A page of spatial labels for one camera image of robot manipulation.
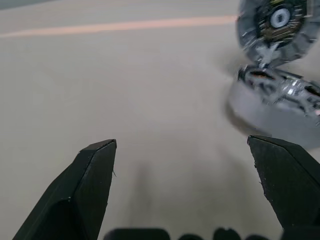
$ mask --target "beige floor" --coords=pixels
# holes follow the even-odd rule
[[[248,63],[233,23],[46,36],[21,31],[232,16],[237,0],[56,0],[0,11],[0,239],[90,143],[116,138],[99,239],[161,227],[210,239],[219,226],[278,239],[246,143],[228,121],[233,74]],[[289,68],[317,80],[319,45]],[[311,154],[320,159],[320,150]]]

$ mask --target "gray floor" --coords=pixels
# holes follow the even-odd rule
[[[276,240],[281,226],[245,131],[226,117],[233,74],[248,63],[234,24],[1,37],[237,8],[237,0],[57,0],[0,11],[0,239],[14,236],[80,149],[116,138],[99,239],[118,227],[210,239],[225,226]],[[287,68],[317,80],[318,62],[316,45]],[[319,149],[311,154],[320,159]]]

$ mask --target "metal disc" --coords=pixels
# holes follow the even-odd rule
[[[242,0],[236,26],[240,46],[257,64],[258,49],[280,43],[270,63],[276,67],[302,58],[318,39],[320,0]]]

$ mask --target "dark gray wall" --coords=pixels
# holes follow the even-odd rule
[[[31,4],[50,2],[53,0],[0,0],[0,10],[23,7]]]

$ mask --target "orange line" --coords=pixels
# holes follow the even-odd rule
[[[94,33],[100,33],[100,32],[127,31],[127,30],[139,30],[139,29],[217,26],[217,25],[232,24],[236,21],[236,19],[237,19],[236,16],[209,16],[209,17],[174,18],[174,19],[162,19],[162,20],[150,20],[150,21],[117,22],[117,23],[81,25],[81,26],[37,28],[37,29],[29,29],[29,30],[0,34],[0,38],[94,34]]]

